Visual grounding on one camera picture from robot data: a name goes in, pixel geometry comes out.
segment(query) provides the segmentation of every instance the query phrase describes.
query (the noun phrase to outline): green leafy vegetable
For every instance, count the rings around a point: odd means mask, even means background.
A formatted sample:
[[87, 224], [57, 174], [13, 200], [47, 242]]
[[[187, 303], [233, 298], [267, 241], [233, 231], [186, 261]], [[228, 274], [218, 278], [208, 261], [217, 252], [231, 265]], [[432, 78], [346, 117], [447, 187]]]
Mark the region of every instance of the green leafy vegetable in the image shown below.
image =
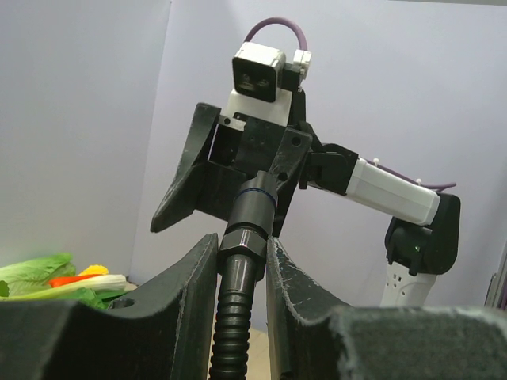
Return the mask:
[[72, 293], [65, 294], [59, 297], [59, 299], [77, 299], [85, 305], [94, 307], [96, 309], [105, 310], [109, 307], [109, 304], [107, 302], [103, 302], [102, 299], [98, 297], [94, 291], [91, 289], [86, 289], [84, 287], [79, 288]]
[[5, 281], [0, 281], [0, 297], [9, 297], [9, 285]]
[[70, 253], [39, 257], [0, 268], [0, 280], [9, 287], [9, 296], [26, 295], [48, 288], [49, 279], [74, 276], [76, 268], [71, 264]]
[[9, 295], [9, 297], [0, 297], [0, 301], [34, 301], [41, 299], [60, 298], [68, 295], [82, 287], [92, 289], [93, 291], [121, 291], [127, 286], [127, 279], [124, 275], [98, 275], [89, 279], [82, 279], [75, 283], [68, 283], [61, 287], [52, 287], [43, 291], [22, 295]]
[[129, 291], [98, 291], [97, 297], [104, 302], [109, 302], [127, 294]]

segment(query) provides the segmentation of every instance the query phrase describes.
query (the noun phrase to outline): purple cable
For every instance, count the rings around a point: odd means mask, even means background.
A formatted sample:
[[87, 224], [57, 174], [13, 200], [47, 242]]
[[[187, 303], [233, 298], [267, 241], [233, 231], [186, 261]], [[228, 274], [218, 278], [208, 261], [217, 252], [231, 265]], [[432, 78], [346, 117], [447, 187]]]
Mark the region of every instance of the purple cable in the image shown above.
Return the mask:
[[299, 49], [304, 51], [308, 50], [307, 38], [304, 36], [303, 30], [294, 21], [290, 21], [287, 18], [283, 17], [270, 17], [259, 22], [252, 28], [252, 30], [248, 32], [248, 34], [245, 37], [245, 42], [250, 42], [259, 30], [261, 30], [265, 26], [273, 24], [280, 24], [290, 28], [298, 39]]
[[[393, 169], [389, 169], [386, 166], [382, 166], [382, 165], [376, 165], [373, 161], [370, 161], [370, 160], [366, 160], [366, 161], [367, 161], [368, 164], [375, 165], [376, 167], [378, 167], [379, 169], [383, 170], [384, 172], [392, 174], [393, 176], [401, 178], [402, 180], [410, 182], [411, 184], [417, 184], [417, 185], [419, 185], [419, 183], [416, 182], [415, 180], [412, 180], [411, 178], [406, 177], [403, 174], [395, 172]], [[449, 184], [421, 184], [421, 186], [423, 188], [427, 188], [429, 190], [435, 190], [436, 192], [442, 192], [443, 190], [446, 190], [448, 188], [454, 188], [456, 186], [456, 182], [451, 182]]]

